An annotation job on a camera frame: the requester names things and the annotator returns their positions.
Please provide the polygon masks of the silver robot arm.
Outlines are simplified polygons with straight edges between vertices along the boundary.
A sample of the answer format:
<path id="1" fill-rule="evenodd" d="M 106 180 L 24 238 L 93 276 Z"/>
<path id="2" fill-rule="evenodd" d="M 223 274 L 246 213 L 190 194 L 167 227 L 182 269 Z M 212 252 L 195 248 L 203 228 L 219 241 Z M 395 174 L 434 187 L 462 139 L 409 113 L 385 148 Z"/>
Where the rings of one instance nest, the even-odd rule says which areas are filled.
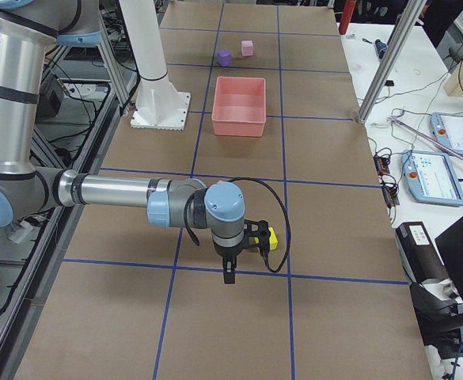
<path id="1" fill-rule="evenodd" d="M 270 251 L 265 221 L 245 218 L 236 180 L 118 178 L 35 167 L 29 159 L 48 46 L 100 43 L 96 1 L 0 1 L 0 228 L 47 209 L 86 204 L 141 207 L 149 222 L 211 232 L 224 281 L 235 280 L 237 257 Z"/>

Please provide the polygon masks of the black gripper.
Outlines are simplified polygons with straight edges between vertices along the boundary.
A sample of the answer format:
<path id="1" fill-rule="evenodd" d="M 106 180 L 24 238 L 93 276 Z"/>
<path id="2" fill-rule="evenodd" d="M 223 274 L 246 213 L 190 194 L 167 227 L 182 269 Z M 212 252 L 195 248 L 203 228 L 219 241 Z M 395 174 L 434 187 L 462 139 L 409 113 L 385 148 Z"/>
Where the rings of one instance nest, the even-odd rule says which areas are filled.
<path id="1" fill-rule="evenodd" d="M 258 249 L 264 261 L 269 259 L 269 225 L 265 220 L 252 221 L 245 219 L 239 232 L 231 237 L 219 237 L 213 234 L 214 248 L 222 257 L 224 284 L 235 284 L 237 257 L 244 250 Z"/>

